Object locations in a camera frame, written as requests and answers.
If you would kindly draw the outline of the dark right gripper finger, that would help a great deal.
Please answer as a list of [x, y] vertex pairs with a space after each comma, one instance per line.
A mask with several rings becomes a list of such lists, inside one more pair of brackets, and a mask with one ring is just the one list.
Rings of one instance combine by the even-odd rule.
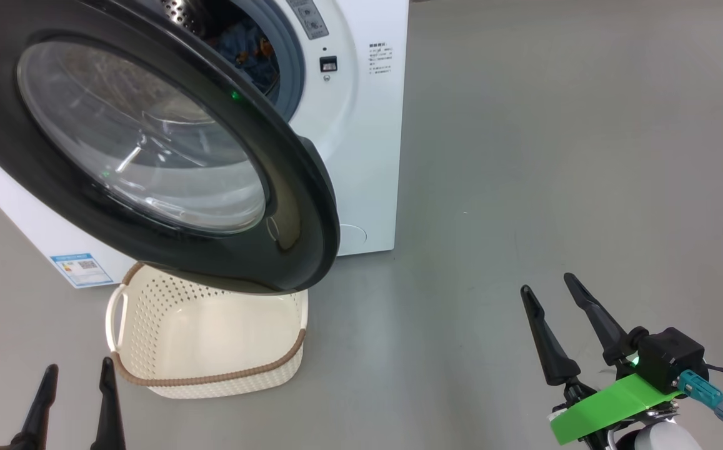
[[584, 311], [603, 348], [603, 358], [607, 365], [615, 366], [633, 354], [627, 346], [627, 333], [610, 315], [605, 307], [570, 272], [564, 274], [564, 282], [578, 307]]
[[547, 324], [544, 308], [529, 285], [521, 287], [521, 299], [547, 385], [561, 386], [575, 381], [581, 370], [559, 344]]

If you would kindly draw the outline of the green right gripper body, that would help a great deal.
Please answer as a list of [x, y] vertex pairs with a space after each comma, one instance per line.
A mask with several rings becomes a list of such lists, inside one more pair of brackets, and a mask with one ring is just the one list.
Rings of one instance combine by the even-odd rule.
[[[679, 395], [675, 384], [658, 390], [639, 375], [630, 375], [601, 391], [593, 391], [576, 379], [563, 384], [565, 405], [550, 419], [556, 441], [564, 446], [583, 441], [590, 449], [684, 449], [685, 430], [650, 410]], [[621, 426], [650, 419], [652, 424], [635, 433], [630, 441], [615, 441]]]

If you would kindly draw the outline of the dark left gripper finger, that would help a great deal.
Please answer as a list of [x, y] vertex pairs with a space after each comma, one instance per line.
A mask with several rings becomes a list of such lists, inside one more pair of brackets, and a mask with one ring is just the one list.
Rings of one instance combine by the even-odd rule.
[[95, 441], [91, 449], [126, 449], [123, 419], [119, 406], [117, 379], [114, 362], [104, 357], [99, 377], [99, 390], [102, 394], [101, 409]]
[[59, 368], [50, 364], [44, 371], [21, 430], [0, 449], [45, 449], [49, 412], [56, 398]]

